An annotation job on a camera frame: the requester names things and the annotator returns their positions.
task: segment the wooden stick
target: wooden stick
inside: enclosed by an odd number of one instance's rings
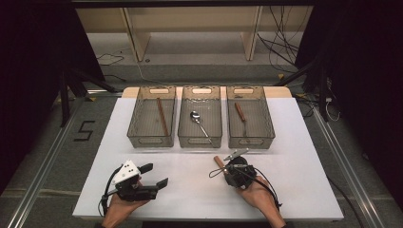
[[[228,171],[226,169],[224,169],[225,165],[224,165],[224,163],[222,162],[222,160],[220,159],[219,156],[214,157],[214,161],[216,161],[216,164],[219,166],[220,169],[223,169],[222,171],[225,174],[228,174]]]
[[[242,110],[240,109],[240,104],[235,103],[235,108],[237,109],[238,115],[240,115],[240,119],[241,119],[243,122],[246,122],[245,116],[243,115],[243,112],[242,112]]]
[[[169,136],[168,128],[166,127],[165,116],[163,114],[163,105],[161,104],[160,98],[157,98],[157,104],[158,104],[158,110],[160,111],[161,121],[163,122],[163,132],[165,133],[165,136]]]

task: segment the gray floor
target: gray floor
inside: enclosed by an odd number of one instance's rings
[[[126,79],[123,82],[114,76],[106,76],[106,81],[118,88],[160,85],[161,83],[170,83],[178,86],[200,83],[271,85],[278,81],[278,74],[282,73],[281,70],[274,69],[268,63],[268,52],[259,42],[253,63],[245,61],[239,37],[232,33],[204,34],[200,40],[198,40],[199,34],[155,34],[150,40],[149,49],[144,57],[145,60],[148,59],[149,61],[142,61],[139,66],[135,65],[132,61],[131,52],[124,37],[121,37],[121,40],[115,39],[110,41],[105,39],[105,37],[103,38],[95,34],[90,34],[89,36],[93,42],[94,50],[99,56],[102,53],[124,55],[125,59],[123,61],[112,66],[102,66],[105,75],[115,75]],[[177,44],[174,39],[175,37],[181,40],[179,46],[175,45]],[[111,63],[114,60],[103,60],[102,64],[108,65],[107,61]],[[291,66],[281,64],[284,68],[293,70]],[[288,86],[293,93],[302,93],[300,87],[302,82],[303,78],[300,78]],[[87,84],[86,86],[88,89],[97,88],[91,84]],[[66,140],[54,164],[51,166],[46,181],[33,203],[23,227],[92,227],[93,221],[75,218],[71,214],[86,181],[86,175],[97,153],[98,146],[104,135],[118,96],[108,93],[98,93],[88,95],[88,97],[93,99],[86,99],[80,105],[71,129],[67,133]],[[72,106],[77,104],[77,101],[71,101]],[[301,115],[310,113],[310,106],[299,103],[299,107]],[[330,111],[337,113],[337,110],[332,106],[330,107]],[[53,141],[61,130],[61,116],[61,104],[56,100],[54,107],[49,113],[46,125],[41,129],[42,133],[37,139],[34,148],[27,154],[9,183],[8,188],[0,198],[0,227],[7,227],[14,210],[40,169],[45,156],[52,147]],[[330,145],[319,127],[317,118],[310,116],[304,118],[304,120],[326,174],[342,189],[353,203],[359,217],[364,221],[365,227],[370,227],[358,206],[348,182],[343,176]],[[75,142],[75,139],[86,137],[86,134],[78,132],[84,121],[94,122],[86,124],[86,127],[93,130],[93,133],[89,141]],[[354,166],[357,176],[373,201],[385,227],[403,227],[403,214],[401,210],[375,173],[371,164],[362,157],[363,151],[357,143],[348,123],[343,118],[340,118],[337,122],[329,121],[329,124],[335,132],[349,162]],[[359,227],[357,218],[347,200],[342,197],[338,190],[334,187],[333,189],[345,219],[337,222],[294,221],[295,226]],[[140,221],[129,220],[121,227],[218,227],[219,225],[221,227],[222,225],[234,226],[234,224],[200,222],[145,222],[142,224]]]

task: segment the table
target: table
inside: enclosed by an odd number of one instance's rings
[[[225,95],[224,89],[221,88],[222,95]],[[136,102],[132,98],[136,94],[134,90],[128,93],[132,95],[118,99],[115,104],[73,216],[98,218],[97,205],[110,175],[126,160],[133,160],[137,166],[154,163],[154,169],[143,174],[143,184],[155,184],[165,178],[169,178],[169,183],[159,191],[157,199],[136,210],[131,219],[265,220],[258,209],[249,206],[233,187],[227,185],[223,175],[213,179],[208,177],[210,171],[218,168],[213,158],[219,156],[223,159],[233,152],[227,146],[226,125],[222,127],[219,149],[180,148],[178,137],[172,148],[133,148],[126,132]],[[181,91],[182,88],[177,87],[177,113],[180,113]],[[251,150],[243,157],[273,184],[279,202],[283,203],[280,212],[286,220],[343,219],[296,100],[279,98],[278,95],[272,98],[268,91],[270,87],[265,87],[276,138],[269,149]],[[226,123],[224,99],[221,99],[221,104],[222,122]],[[179,115],[175,132],[178,131],[178,122]]]

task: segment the equipment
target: equipment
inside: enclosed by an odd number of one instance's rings
[[[220,168],[211,171],[209,177],[214,178],[220,172],[223,172],[223,175],[228,185],[241,189],[247,189],[254,181],[260,184],[262,187],[264,187],[272,195],[273,200],[275,201],[275,205],[279,210],[281,204],[278,203],[278,197],[276,191],[273,188],[270,181],[267,180],[267,178],[257,168],[255,168],[252,164],[248,164],[248,161],[240,156],[242,154],[247,153],[248,151],[249,151],[248,148],[241,151],[236,150],[234,153],[232,153],[231,155],[227,156],[224,159],[225,161],[230,160],[230,162],[227,163],[226,165],[223,165],[220,158],[216,156],[214,160],[216,161],[217,165]],[[215,175],[212,175],[212,173],[216,171],[220,172]],[[256,179],[256,176],[258,174],[256,171],[258,171],[266,179],[268,185]]]
[[[100,203],[104,209],[104,215],[107,212],[107,199],[115,193],[121,200],[126,201],[154,200],[158,191],[168,185],[168,179],[161,180],[154,186],[142,186],[139,183],[140,174],[146,173],[152,168],[152,163],[136,167],[132,160],[128,160],[116,169],[107,182],[105,193],[101,197]],[[116,186],[116,189],[108,192],[111,183]]]

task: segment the aluminum rail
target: aluminum rail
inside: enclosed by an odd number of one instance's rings
[[[25,220],[27,219],[30,209],[35,202],[39,191],[41,190],[54,161],[59,154],[59,151],[66,140],[67,133],[71,129],[72,123],[74,122],[75,116],[84,103],[84,98],[77,98],[74,102],[73,108],[71,109],[71,117],[67,121],[66,125],[59,130],[50,150],[48,151],[44,161],[41,164],[35,178],[33,179],[31,185],[29,186],[26,194],[21,199],[19,205],[17,206],[12,218],[9,222],[9,228],[22,227]]]
[[[362,213],[364,214],[365,219],[367,220],[369,226],[371,228],[379,228],[385,227],[385,224],[382,222],[380,215],[376,211],[376,208],[359,180],[358,175],[356,174],[353,166],[350,164],[347,156],[345,155],[343,149],[341,148],[338,140],[336,138],[335,133],[330,127],[329,123],[325,123],[323,119],[320,117],[319,112],[316,108],[314,108],[315,118],[317,119],[317,123],[320,126],[320,129],[323,132],[323,135],[326,138],[326,141],[331,147],[331,150],[336,158],[338,165],[349,184],[356,201],[361,208]]]

